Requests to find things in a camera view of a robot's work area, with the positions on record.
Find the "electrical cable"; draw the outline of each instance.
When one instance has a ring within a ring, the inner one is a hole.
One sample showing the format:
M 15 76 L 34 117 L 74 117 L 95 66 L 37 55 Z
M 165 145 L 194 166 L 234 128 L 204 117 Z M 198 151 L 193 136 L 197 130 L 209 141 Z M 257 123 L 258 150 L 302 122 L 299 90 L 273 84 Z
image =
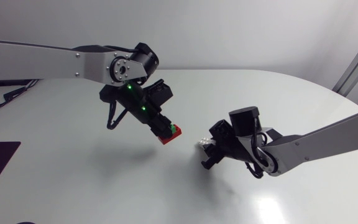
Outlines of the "electrical cable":
M 110 49 L 113 49 L 113 50 L 119 50 L 119 51 L 123 51 L 123 52 L 128 52 L 128 53 L 134 53 L 134 52 L 138 52 L 139 50 L 137 49 L 126 49 L 124 47 L 116 47 L 116 46 L 104 46 L 104 47 L 107 47 L 107 48 L 110 48 Z
M 21 94 L 23 94 L 24 92 L 26 92 L 29 88 L 32 88 L 35 84 L 38 83 L 39 80 L 32 80 L 30 82 L 30 84 L 20 93 L 16 94 L 15 96 L 12 97 L 12 99 L 5 101 L 3 103 L 0 103 L 0 108 L 5 106 L 6 104 L 8 104 L 9 102 L 13 101 L 14 99 L 16 99 L 17 97 L 19 97 Z
M 246 162 L 246 166 L 247 166 L 247 169 L 249 169 L 249 172 L 257 179 L 261 179 L 263 176 L 264 176 L 264 173 L 263 172 L 259 172 L 259 173 L 256 173 L 255 170 L 253 170 L 253 168 L 249 165 L 248 162 Z

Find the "black motor joint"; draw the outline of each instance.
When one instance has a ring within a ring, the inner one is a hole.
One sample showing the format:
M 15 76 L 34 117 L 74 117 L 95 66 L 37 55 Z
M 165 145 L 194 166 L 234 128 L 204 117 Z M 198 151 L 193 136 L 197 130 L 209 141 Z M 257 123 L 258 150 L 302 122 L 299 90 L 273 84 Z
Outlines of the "black motor joint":
M 244 161 L 249 169 L 248 163 L 253 163 L 254 169 L 250 169 L 250 171 L 254 172 L 258 178 L 262 177 L 263 170 L 237 138 L 243 136 L 254 137 L 256 133 L 262 130 L 258 115 L 257 107 L 243 108 L 229 113 L 231 125 L 223 119 L 212 126 L 209 132 L 215 143 L 203 146 L 204 152 L 209 157 L 208 160 L 201 162 L 203 167 L 210 169 L 224 157 L 229 157 Z
M 100 99 L 110 104 L 107 128 L 114 129 L 125 114 L 130 112 L 141 123 L 149 125 L 156 136 L 168 139 L 173 135 L 172 124 L 160 112 L 161 105 L 173 96 L 170 87 L 163 80 L 159 80 L 153 85 L 142 88 L 142 85 L 158 67 L 158 57 L 149 46 L 143 43 L 139 43 L 134 50 L 129 50 L 129 52 L 133 52 L 129 60 L 141 63 L 147 76 L 126 81 L 120 87 L 106 85 L 100 91 Z M 112 121 L 117 102 L 124 107 L 124 111 L 115 121 Z

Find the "tabletop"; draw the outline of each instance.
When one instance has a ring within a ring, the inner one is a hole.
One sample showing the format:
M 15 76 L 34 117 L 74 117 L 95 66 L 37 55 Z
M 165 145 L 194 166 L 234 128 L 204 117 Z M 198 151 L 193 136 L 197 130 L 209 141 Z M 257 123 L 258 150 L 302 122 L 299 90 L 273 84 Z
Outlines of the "tabletop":
M 306 134 L 358 113 L 314 83 L 256 70 L 157 70 L 162 114 L 182 135 L 162 145 L 130 114 L 106 129 L 103 84 L 42 80 L 0 109 L 0 141 L 22 144 L 0 175 L 0 224 L 358 223 L 358 151 L 255 179 L 241 161 L 211 170 L 195 146 L 228 112 L 257 106 L 263 127 Z

